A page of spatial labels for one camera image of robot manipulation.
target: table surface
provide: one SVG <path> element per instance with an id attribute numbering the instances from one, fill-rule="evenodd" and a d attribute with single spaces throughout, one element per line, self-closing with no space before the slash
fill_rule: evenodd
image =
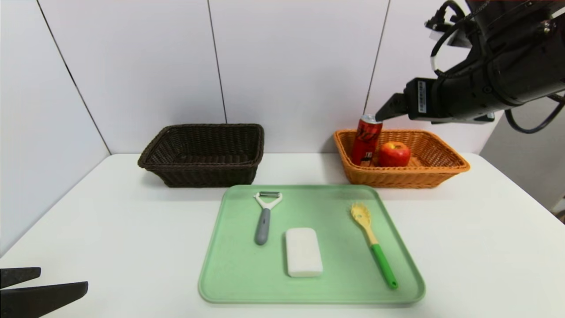
<path id="1" fill-rule="evenodd" d="M 15 287 L 89 281 L 45 317 L 565 317 L 565 226 L 475 154 L 435 189 L 378 189 L 426 281 L 410 306 L 211 304 L 197 282 L 225 188 L 167 188 L 105 159 L 1 259 Z M 265 154 L 254 184 L 347 183 L 337 154 Z"/>

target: red soda can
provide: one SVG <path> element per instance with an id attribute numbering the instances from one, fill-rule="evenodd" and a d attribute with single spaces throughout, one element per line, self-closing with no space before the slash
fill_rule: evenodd
<path id="1" fill-rule="evenodd" d="M 377 146 L 383 122 L 378 122 L 374 115 L 363 115 L 359 120 L 351 161 L 354 165 L 369 167 L 373 160 L 373 152 Z"/>

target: green handle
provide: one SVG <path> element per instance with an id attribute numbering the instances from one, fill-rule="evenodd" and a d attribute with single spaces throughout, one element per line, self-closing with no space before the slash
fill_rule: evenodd
<path id="1" fill-rule="evenodd" d="M 379 262 L 379 266 L 381 268 L 381 271 L 383 272 L 383 276 L 385 277 L 389 287 L 392 289 L 397 289 L 398 283 L 396 281 L 396 278 L 394 277 L 394 274 L 392 273 L 392 269 L 390 268 L 388 261 L 386 260 L 385 254 L 383 253 L 383 249 L 379 244 L 373 244 L 371 248 L 373 249 L 373 252 L 377 257 L 377 261 Z"/>

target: brown wicker basket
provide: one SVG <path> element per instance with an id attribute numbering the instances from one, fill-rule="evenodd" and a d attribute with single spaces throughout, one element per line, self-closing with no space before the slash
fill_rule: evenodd
<path id="1" fill-rule="evenodd" d="M 455 150 L 438 136 L 424 130 L 383 130 L 379 136 L 376 149 L 387 141 L 400 141 L 410 148 L 412 157 L 408 166 L 378 167 L 378 152 L 373 157 L 373 166 L 357 166 L 350 158 L 355 133 L 355 130 L 338 130 L 333 134 L 345 175 L 353 184 L 377 188 L 434 188 L 470 169 L 467 161 Z"/>
<path id="2" fill-rule="evenodd" d="M 251 184 L 263 158 L 258 124 L 182 124 L 161 130 L 137 164 L 169 187 Z"/>

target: can lid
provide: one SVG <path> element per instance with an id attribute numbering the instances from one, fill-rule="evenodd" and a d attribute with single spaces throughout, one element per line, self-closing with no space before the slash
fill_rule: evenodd
<path id="1" fill-rule="evenodd" d="M 378 122 L 378 121 L 375 119 L 375 115 L 373 115 L 373 114 L 365 114 L 365 115 L 361 116 L 361 120 L 364 121 L 364 122 L 366 122 L 366 123 L 369 123 L 369 124 L 378 124 L 378 123 L 381 123 L 381 122 Z"/>

